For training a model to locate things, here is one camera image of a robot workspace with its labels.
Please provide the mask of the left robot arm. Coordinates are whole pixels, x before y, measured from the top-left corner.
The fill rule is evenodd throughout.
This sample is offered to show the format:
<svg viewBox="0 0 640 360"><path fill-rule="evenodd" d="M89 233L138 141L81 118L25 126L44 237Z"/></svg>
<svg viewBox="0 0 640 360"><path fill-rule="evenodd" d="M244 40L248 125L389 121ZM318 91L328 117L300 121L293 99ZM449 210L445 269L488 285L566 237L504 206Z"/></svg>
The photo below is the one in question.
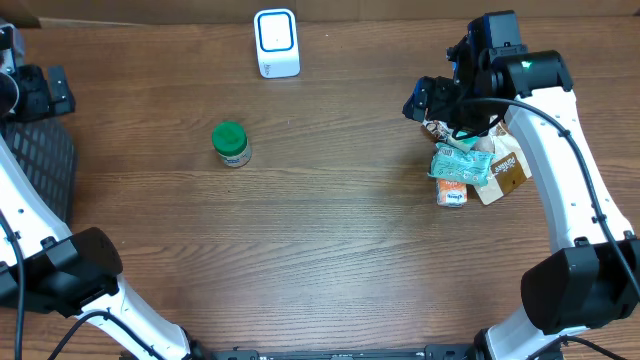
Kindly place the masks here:
<svg viewBox="0 0 640 360"><path fill-rule="evenodd" d="M1 304L89 323L136 359L208 359L128 284L108 236L69 228L77 153L58 116L75 103L60 66L1 69Z"/></svg>

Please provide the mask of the orange snack packet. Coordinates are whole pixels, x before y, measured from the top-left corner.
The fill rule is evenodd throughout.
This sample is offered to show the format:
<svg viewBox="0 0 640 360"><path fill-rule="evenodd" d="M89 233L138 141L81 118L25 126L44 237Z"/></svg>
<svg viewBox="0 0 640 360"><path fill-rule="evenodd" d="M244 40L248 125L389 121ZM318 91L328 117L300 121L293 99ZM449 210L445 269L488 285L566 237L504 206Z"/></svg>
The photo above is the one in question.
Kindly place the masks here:
<svg viewBox="0 0 640 360"><path fill-rule="evenodd" d="M436 180L437 204L444 207L462 207L467 202L467 185L445 179Z"/></svg>

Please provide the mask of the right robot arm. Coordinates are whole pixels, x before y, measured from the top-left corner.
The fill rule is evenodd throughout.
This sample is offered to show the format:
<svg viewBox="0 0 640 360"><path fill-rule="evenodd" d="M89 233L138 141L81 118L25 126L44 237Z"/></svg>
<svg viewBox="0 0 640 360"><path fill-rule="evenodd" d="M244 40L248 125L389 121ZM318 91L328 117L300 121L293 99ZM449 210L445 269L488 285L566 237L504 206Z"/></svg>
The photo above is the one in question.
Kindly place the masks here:
<svg viewBox="0 0 640 360"><path fill-rule="evenodd" d="M404 105L414 121L447 123L457 139L504 123L543 203L550 256L522 277L522 304L468 345L429 345L429 359L558 359L582 333L629 317L639 301L639 241L586 142L574 83L554 51L532 52L516 14L487 13L448 48L450 78L421 78Z"/></svg>

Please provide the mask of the green lid jar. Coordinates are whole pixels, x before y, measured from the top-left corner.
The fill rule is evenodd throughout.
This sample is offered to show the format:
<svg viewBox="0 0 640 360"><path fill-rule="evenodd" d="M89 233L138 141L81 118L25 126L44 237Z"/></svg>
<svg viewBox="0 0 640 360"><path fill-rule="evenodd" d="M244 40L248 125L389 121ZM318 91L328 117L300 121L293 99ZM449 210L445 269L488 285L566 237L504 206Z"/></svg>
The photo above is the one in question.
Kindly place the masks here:
<svg viewBox="0 0 640 360"><path fill-rule="evenodd" d="M212 132L212 145L222 162L232 168L246 165L252 156L245 129L236 122L221 122Z"/></svg>

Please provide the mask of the teal snack packet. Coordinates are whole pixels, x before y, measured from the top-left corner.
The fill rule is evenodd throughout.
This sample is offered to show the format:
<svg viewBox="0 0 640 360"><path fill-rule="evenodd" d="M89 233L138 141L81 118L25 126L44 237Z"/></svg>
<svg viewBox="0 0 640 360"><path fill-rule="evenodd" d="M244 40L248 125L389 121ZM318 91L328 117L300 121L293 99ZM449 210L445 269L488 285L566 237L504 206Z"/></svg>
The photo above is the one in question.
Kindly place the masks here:
<svg viewBox="0 0 640 360"><path fill-rule="evenodd" d="M488 184L489 170L495 155L470 150L464 152L454 146L437 143L428 175L473 186Z"/></svg>

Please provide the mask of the Panitee bread bag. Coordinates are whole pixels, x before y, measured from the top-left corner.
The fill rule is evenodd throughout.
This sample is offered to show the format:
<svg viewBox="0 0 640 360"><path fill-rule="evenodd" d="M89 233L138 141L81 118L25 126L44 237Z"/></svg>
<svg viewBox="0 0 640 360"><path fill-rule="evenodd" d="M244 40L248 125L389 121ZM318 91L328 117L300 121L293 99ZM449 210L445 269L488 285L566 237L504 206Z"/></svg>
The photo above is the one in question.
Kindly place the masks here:
<svg viewBox="0 0 640 360"><path fill-rule="evenodd" d="M490 205L513 192L532 176L519 143L502 122L490 129L484 137L463 140L454 139L453 131L439 121L423 121L422 130L435 146L437 143L445 143L464 152L476 150L495 155L489 170L488 184L485 186L466 184L467 195L468 189L473 188L484 205Z"/></svg>

